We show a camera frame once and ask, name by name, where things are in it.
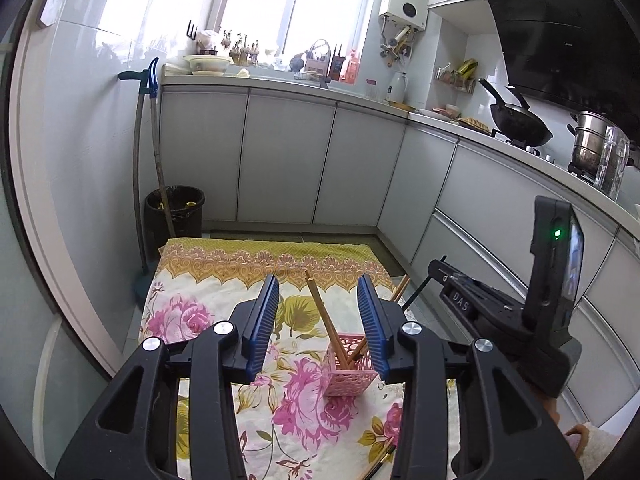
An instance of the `silver screw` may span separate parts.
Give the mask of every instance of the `silver screw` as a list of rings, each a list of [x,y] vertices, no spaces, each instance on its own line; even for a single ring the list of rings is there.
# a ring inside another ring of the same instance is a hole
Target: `silver screw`
[[[409,321],[402,325],[402,331],[405,334],[416,335],[422,332],[422,327],[418,325],[416,322]]]
[[[229,321],[220,321],[213,326],[213,332],[220,335],[230,333],[234,329],[234,324]]]
[[[142,342],[142,348],[148,352],[156,350],[160,346],[161,341],[157,337],[148,337]]]
[[[478,339],[478,341],[476,341],[476,348],[481,352],[490,352],[494,349],[494,344],[488,339]]]

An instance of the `white kettle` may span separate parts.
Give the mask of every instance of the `white kettle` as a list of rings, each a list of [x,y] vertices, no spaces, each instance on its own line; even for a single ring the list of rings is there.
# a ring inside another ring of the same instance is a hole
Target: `white kettle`
[[[404,102],[404,92],[406,91],[406,73],[396,72],[391,78],[388,88],[386,89],[386,101],[395,101],[396,103]]]

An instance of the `chopstick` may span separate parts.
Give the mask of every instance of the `chopstick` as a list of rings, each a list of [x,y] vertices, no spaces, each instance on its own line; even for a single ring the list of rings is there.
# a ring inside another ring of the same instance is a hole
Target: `chopstick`
[[[386,446],[382,448],[379,455],[376,459],[369,464],[367,469],[358,477],[358,480],[371,480],[373,476],[378,472],[378,470],[382,467],[383,463],[386,460],[386,457],[391,455],[396,449],[393,441],[389,441],[386,443]]]
[[[396,290],[394,290],[394,293],[391,295],[391,300],[389,301],[398,301],[398,299],[402,296],[402,294],[406,290],[407,285],[409,285],[409,281],[410,281],[409,276],[405,274],[404,278],[402,278],[399,285],[396,287]],[[363,337],[362,341],[360,341],[358,343],[358,346],[356,346],[356,349],[353,352],[351,352],[351,355],[349,355],[347,359],[347,364],[351,366],[351,363],[356,361],[359,358],[358,356],[361,356],[366,349],[367,349],[367,338]]]
[[[324,327],[326,328],[327,335],[329,336],[329,341],[331,345],[334,347],[335,356],[338,358],[338,362],[340,363],[340,367],[343,370],[349,369],[349,364],[347,361],[347,352],[344,351],[344,347],[340,342],[340,336],[338,336],[338,332],[335,329],[334,323],[331,321],[329,317],[329,313],[324,307],[324,303],[322,302],[322,297],[320,296],[320,291],[318,290],[318,286],[316,285],[316,280],[311,277],[308,270],[305,270],[306,275],[306,284],[309,287],[309,291],[311,291],[311,296],[314,298],[316,302],[316,307],[318,308],[318,312],[320,313],[320,317],[322,318],[322,322],[324,322]]]

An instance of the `mop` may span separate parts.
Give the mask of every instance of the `mop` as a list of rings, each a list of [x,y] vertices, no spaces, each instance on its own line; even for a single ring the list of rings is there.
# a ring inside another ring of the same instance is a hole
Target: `mop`
[[[126,70],[118,74],[121,81],[135,79],[140,81],[138,88],[138,106],[136,107],[136,120],[133,131],[133,207],[136,218],[136,234],[138,236],[138,249],[140,251],[140,261],[142,262],[142,275],[136,278],[134,284],[134,294],[136,303],[142,307],[146,300],[151,281],[155,273],[155,269],[150,272],[146,261],[145,243],[143,238],[142,214],[140,212],[140,129],[142,126],[142,108],[145,103],[145,95],[149,95],[149,103],[151,108],[151,136],[154,146],[154,158],[156,162],[156,173],[158,174],[158,187],[160,190],[160,198],[162,200],[162,209],[166,219],[167,228],[171,238],[175,238],[174,222],[169,209],[169,200],[166,194],[166,186],[164,185],[164,174],[162,172],[162,161],[160,157],[160,131],[158,127],[158,79],[156,77],[156,66],[158,58],[156,57],[150,64],[149,68],[136,72],[134,70]]]

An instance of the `pink plastic basket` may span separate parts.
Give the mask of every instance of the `pink plastic basket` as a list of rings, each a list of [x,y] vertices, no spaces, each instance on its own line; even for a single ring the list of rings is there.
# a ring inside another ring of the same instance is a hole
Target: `pink plastic basket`
[[[361,334],[338,334],[340,341],[350,355],[364,338]],[[326,397],[356,397],[359,396],[378,373],[371,368],[369,349],[364,352],[354,366],[353,370],[340,370],[340,364],[335,357],[334,349],[329,343],[329,348],[322,360],[322,394]]]

